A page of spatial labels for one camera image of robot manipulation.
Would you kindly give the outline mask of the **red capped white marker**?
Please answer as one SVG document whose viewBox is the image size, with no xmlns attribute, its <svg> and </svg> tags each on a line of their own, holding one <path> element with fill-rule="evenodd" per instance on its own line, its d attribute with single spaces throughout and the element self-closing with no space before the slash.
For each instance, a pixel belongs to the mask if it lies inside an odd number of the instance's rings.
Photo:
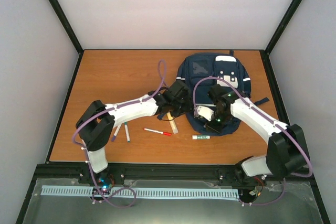
<svg viewBox="0 0 336 224">
<path fill-rule="evenodd" d="M 166 135 L 166 136 L 171 136 L 172 133 L 169 132 L 164 132 L 164 131 L 158 131 L 158 130 L 153 130 L 153 129 L 149 129 L 149 128 L 143 128 L 145 131 L 148 132 L 153 132 L 153 133 L 157 133 L 157 134 L 162 134 L 162 135 Z"/>
</svg>

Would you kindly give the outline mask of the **navy blue student backpack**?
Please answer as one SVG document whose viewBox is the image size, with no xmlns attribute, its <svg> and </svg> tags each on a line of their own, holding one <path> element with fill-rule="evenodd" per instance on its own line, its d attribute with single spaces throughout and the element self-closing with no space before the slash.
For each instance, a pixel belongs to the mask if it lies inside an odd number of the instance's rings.
<svg viewBox="0 0 336 224">
<path fill-rule="evenodd" d="M 235 89 L 251 96 L 251 79 L 243 64 L 234 57 L 233 53 L 222 54 L 219 52 L 198 52 L 184 59 L 178 68 L 176 79 L 186 83 L 191 91 L 195 90 L 196 105 L 206 106 L 215 110 L 215 105 L 208 97 L 210 88 L 216 84 L 232 91 L 226 83 L 206 77 L 216 77 L 229 82 Z"/>
</svg>

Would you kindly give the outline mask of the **green capped white marker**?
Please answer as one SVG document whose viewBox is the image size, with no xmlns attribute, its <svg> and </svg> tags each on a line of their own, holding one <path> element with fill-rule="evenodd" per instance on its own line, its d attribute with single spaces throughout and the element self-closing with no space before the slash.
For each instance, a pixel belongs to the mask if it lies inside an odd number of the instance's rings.
<svg viewBox="0 0 336 224">
<path fill-rule="evenodd" d="M 129 128 L 128 128 L 128 123 L 127 122 L 124 123 L 124 129 L 125 129 L 125 135 L 126 135 L 126 138 L 127 138 L 127 142 L 130 143 L 131 139 L 130 139 Z"/>
</svg>

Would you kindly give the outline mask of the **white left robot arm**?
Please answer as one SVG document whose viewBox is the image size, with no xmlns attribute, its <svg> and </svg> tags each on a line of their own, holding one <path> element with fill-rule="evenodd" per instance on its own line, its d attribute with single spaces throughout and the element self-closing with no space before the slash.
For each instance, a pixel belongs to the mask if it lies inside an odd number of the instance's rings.
<svg viewBox="0 0 336 224">
<path fill-rule="evenodd" d="M 138 118 L 168 112 L 176 118 L 193 109 L 192 92 L 182 80 L 127 102 L 104 104 L 97 100 L 90 104 L 76 123 L 72 140 L 85 150 L 86 162 L 92 169 L 90 176 L 101 184 L 109 177 L 104 148 L 115 127 Z"/>
</svg>

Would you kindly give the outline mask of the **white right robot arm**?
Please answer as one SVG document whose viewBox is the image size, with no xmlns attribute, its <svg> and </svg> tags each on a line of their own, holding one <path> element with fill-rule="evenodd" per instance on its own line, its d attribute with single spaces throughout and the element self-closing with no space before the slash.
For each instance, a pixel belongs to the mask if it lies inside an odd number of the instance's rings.
<svg viewBox="0 0 336 224">
<path fill-rule="evenodd" d="M 254 130 L 267 144 L 264 156 L 249 157 L 238 164 L 244 177 L 273 175 L 283 179 L 298 175 L 304 166 L 310 167 L 309 157 L 301 144 L 305 141 L 303 130 L 298 125 L 282 123 L 259 107 L 240 91 L 225 91 L 219 84 L 210 88 L 209 98 L 216 106 L 207 116 L 207 130 L 219 133 L 232 118 L 237 118 Z"/>
</svg>

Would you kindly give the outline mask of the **purple capped white marker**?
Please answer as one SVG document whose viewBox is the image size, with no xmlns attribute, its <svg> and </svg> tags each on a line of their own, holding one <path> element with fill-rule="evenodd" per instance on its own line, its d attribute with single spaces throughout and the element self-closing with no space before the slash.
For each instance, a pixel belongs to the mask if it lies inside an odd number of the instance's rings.
<svg viewBox="0 0 336 224">
<path fill-rule="evenodd" d="M 112 136 L 112 139 L 111 139 L 112 142 L 115 141 L 115 139 L 116 139 L 116 137 L 117 137 L 117 135 L 118 135 L 118 133 L 119 133 L 119 131 L 120 131 L 120 128 L 121 128 L 121 124 L 119 124 L 119 125 L 116 127 L 115 132 L 114 132 L 114 134 L 113 134 L 113 136 Z"/>
</svg>

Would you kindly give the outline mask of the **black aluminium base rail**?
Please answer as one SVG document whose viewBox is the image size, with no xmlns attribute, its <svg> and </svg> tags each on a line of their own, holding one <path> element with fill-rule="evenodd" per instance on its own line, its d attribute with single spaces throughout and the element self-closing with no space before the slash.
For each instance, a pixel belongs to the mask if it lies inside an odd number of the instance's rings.
<svg viewBox="0 0 336 224">
<path fill-rule="evenodd" d="M 234 165 L 172 165 L 172 164 L 118 164 L 110 163 L 99 173 L 90 175 L 86 163 L 50 162 L 36 166 L 34 179 L 75 178 L 82 184 L 125 185 L 127 180 L 185 180 L 212 182 L 220 186 L 252 187 L 255 178 L 236 176 Z"/>
</svg>

